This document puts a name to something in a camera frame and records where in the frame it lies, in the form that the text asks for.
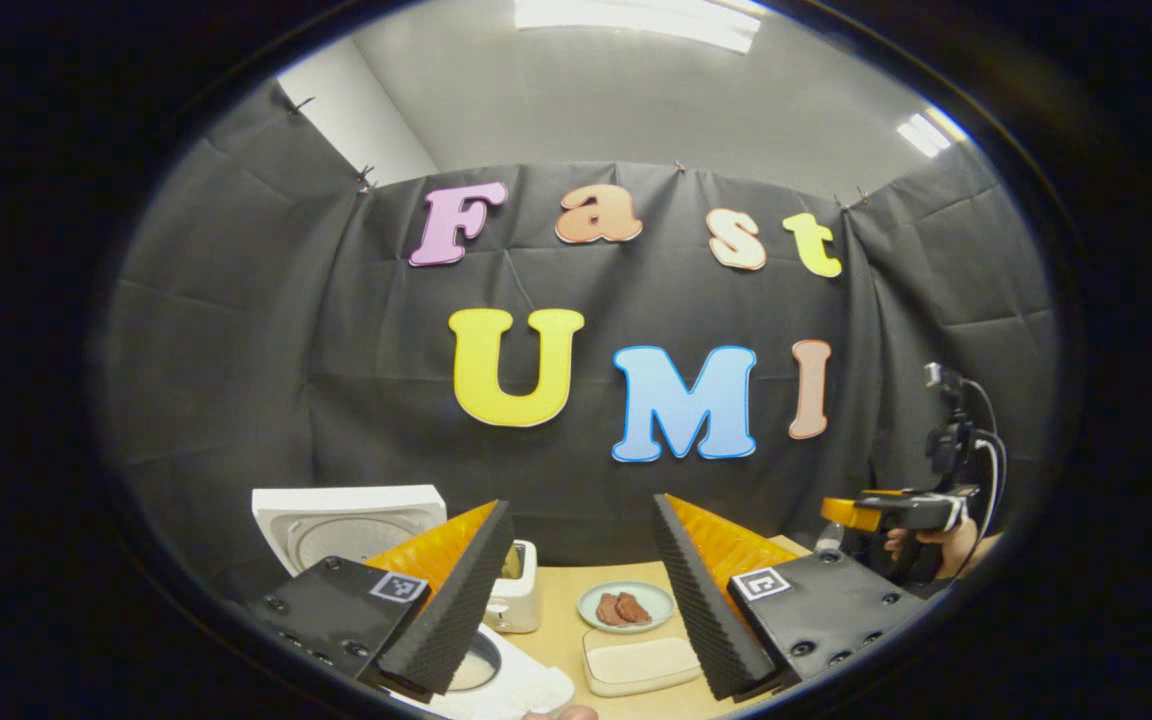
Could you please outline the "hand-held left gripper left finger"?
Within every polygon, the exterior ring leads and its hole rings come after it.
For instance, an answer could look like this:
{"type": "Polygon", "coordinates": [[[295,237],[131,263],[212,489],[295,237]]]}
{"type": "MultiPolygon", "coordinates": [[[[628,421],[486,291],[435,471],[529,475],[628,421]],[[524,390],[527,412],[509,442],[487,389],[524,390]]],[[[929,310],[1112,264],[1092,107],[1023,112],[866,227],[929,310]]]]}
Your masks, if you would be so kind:
{"type": "Polygon", "coordinates": [[[513,541],[511,507],[493,500],[376,559],[326,556],[247,611],[335,674],[426,702],[450,688],[513,541]]]}

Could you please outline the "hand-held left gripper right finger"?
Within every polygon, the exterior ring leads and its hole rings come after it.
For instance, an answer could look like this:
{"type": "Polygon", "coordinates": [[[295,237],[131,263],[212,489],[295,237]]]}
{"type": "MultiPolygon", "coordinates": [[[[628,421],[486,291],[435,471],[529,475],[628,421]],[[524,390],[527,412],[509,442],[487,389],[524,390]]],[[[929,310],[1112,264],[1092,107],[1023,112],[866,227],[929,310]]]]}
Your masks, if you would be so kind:
{"type": "Polygon", "coordinates": [[[927,609],[838,550],[795,553],[679,497],[653,502],[660,561],[717,700],[813,682],[927,609]]]}

